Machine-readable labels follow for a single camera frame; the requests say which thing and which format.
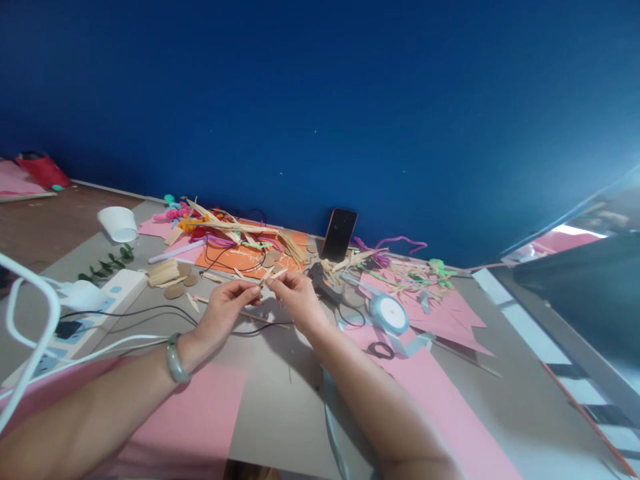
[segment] table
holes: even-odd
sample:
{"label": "table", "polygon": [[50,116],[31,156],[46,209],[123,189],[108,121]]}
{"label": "table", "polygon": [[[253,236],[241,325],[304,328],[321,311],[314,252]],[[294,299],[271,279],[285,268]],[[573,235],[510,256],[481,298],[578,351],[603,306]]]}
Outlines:
{"label": "table", "polygon": [[[138,222],[162,210],[162,205],[153,201],[145,201],[133,209]],[[131,245],[135,248],[135,260],[129,265],[131,269],[148,269],[148,258],[165,248],[162,239],[145,235]],[[59,281],[74,281],[78,273],[96,264],[99,257],[115,250],[117,244],[99,233],[47,268],[42,275]],[[454,284],[486,322],[486,329],[475,330],[476,337],[496,357],[483,356],[482,362],[500,372],[502,378],[498,379],[437,346],[432,352],[522,476],[546,480],[614,479],[601,461],[606,459],[615,465],[612,454],[570,406],[533,352],[480,286],[473,279],[455,279]],[[191,290],[206,297],[215,285],[201,280]],[[166,303],[178,305],[195,315],[186,296],[167,302],[161,290],[148,288],[129,311]],[[5,306],[6,299],[0,302],[2,316]],[[286,311],[274,299],[267,299],[263,308],[275,312],[278,321],[289,320]],[[329,318],[333,318],[333,313],[327,312]],[[17,304],[18,328],[26,336],[38,338],[45,313],[43,296],[25,286]],[[124,317],[113,330],[130,327],[149,316]],[[138,333],[170,335],[190,328],[186,321],[174,315],[162,315],[126,331],[108,334],[97,348]],[[251,323],[239,323],[236,328],[248,331],[255,327]],[[248,463],[336,479],[339,472],[327,436],[321,367],[305,342],[293,328],[286,331],[272,327],[254,338],[231,337],[213,358],[216,363],[242,367],[249,372],[229,456]],[[14,342],[3,329],[0,334],[0,376],[8,376],[29,354],[30,350]],[[373,452],[345,406],[338,404],[337,410],[341,422],[337,435],[343,456],[355,478],[368,478],[372,472]]]}

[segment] orange paper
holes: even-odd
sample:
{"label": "orange paper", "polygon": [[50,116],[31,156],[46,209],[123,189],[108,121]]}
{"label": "orange paper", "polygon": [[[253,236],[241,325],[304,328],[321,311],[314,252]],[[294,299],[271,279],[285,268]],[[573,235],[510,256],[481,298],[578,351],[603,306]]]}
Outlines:
{"label": "orange paper", "polygon": [[[255,222],[245,220],[240,220],[239,222],[246,225],[257,225]],[[222,239],[228,239],[228,237],[223,233],[216,232],[216,234]],[[282,258],[280,258],[280,260],[275,263],[276,265],[282,265],[287,270],[294,272],[302,272],[304,270],[304,265],[298,265],[292,257],[284,253],[285,246],[277,234],[263,233],[259,236],[273,240],[282,249]],[[300,246],[303,251],[307,251],[308,240],[309,236],[306,233],[296,231],[293,232],[293,241],[296,242],[296,244],[298,244],[298,246]],[[264,277],[265,273],[267,272],[266,268],[259,265],[260,260],[262,260],[262,258],[264,257],[264,252],[251,247],[247,247],[245,245],[238,245],[227,251],[224,250],[224,248],[218,247],[209,242],[209,246],[203,250],[200,258],[198,258],[195,264],[199,267],[211,267],[214,270],[220,270],[234,274],[235,272],[233,268],[235,267],[240,270],[240,272],[242,272],[244,276],[257,279],[261,279],[262,277]]]}

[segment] wooden disc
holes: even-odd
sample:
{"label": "wooden disc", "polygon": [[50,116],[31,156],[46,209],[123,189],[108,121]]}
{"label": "wooden disc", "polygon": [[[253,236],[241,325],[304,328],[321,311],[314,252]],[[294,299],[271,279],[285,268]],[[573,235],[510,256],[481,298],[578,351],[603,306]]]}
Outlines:
{"label": "wooden disc", "polygon": [[264,268],[271,268],[273,266],[273,264],[275,263],[275,261],[273,260],[273,257],[270,256],[266,256],[264,262],[262,262],[262,266]]}
{"label": "wooden disc", "polygon": [[198,283],[198,276],[195,273],[192,273],[190,274],[190,276],[185,278],[185,281],[183,283],[185,284],[186,287],[192,287],[196,283]]}
{"label": "wooden disc", "polygon": [[280,260],[280,258],[282,258],[282,255],[280,254],[280,252],[278,252],[278,250],[269,250],[267,252],[267,256],[271,257],[273,261],[278,261]]}
{"label": "wooden disc", "polygon": [[191,274],[190,264],[178,262],[178,272],[180,272],[181,277],[188,277]]}
{"label": "wooden disc", "polygon": [[172,285],[170,287],[167,287],[165,289],[165,298],[167,300],[174,300],[180,296],[182,296],[182,294],[184,294],[185,292],[185,288],[178,284],[178,285]]}

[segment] phone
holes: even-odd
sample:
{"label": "phone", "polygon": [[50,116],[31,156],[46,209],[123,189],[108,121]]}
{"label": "phone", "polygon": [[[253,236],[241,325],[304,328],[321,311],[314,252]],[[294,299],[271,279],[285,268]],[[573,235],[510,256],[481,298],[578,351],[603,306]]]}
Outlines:
{"label": "phone", "polygon": [[333,209],[320,258],[335,262],[345,259],[356,220],[358,220],[357,212]]}

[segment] artificial plant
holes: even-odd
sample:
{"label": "artificial plant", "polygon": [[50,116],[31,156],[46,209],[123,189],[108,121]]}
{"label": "artificial plant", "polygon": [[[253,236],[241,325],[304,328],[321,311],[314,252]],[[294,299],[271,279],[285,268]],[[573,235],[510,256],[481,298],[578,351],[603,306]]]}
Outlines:
{"label": "artificial plant", "polygon": [[86,280],[95,284],[97,279],[108,278],[115,269],[120,270],[125,268],[125,264],[122,260],[133,259],[133,247],[130,246],[130,244],[125,243],[124,247],[120,247],[120,257],[116,258],[112,253],[109,253],[107,256],[109,260],[98,259],[98,262],[100,262],[100,269],[96,270],[93,268],[93,265],[90,265],[89,271],[91,272],[91,276],[86,275],[85,273],[80,273],[78,275],[78,280]]}

